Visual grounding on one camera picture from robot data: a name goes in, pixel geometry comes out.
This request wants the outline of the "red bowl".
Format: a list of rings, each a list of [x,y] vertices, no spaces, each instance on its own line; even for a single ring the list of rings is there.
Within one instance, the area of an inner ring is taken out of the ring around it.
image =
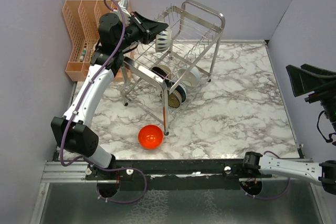
[[[157,125],[146,125],[138,133],[138,141],[143,148],[155,149],[163,142],[163,131]]]

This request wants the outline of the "beige speckled bowl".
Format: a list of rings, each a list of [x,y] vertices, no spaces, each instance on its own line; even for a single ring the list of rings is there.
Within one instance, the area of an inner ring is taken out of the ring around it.
[[[165,52],[169,49],[171,44],[171,30],[165,29],[158,33],[155,39],[155,52]]]

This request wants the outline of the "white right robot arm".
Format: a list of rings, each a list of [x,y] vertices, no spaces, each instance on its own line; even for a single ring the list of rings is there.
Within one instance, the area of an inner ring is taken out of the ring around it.
[[[312,183],[335,194],[335,71],[309,64],[287,65],[289,91],[280,89],[299,158],[280,158],[273,151],[246,152],[239,177],[256,183],[283,177]]]

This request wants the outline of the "dark patterned cream-inside bowl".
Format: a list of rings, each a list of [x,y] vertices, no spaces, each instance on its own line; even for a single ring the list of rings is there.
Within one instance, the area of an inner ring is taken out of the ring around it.
[[[184,85],[179,85],[171,94],[168,96],[168,105],[174,109],[181,106],[183,102],[186,101],[187,88]]]

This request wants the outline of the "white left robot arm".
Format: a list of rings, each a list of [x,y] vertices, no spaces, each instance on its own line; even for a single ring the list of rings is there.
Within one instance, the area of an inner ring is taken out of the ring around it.
[[[99,145],[90,129],[94,112],[105,89],[114,80],[124,61],[124,50],[134,42],[149,44],[168,24],[147,19],[137,12],[119,18],[106,13],[99,19],[99,43],[92,57],[84,84],[62,117],[54,117],[51,129],[61,150],[79,154],[98,166],[104,179],[115,175],[115,157]]]

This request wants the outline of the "white bowl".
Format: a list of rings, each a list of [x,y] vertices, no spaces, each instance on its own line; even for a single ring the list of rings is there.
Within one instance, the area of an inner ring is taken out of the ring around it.
[[[188,87],[196,87],[199,84],[199,81],[201,79],[201,75],[199,70],[194,67],[190,70],[190,72],[185,76],[183,79],[183,83]]]

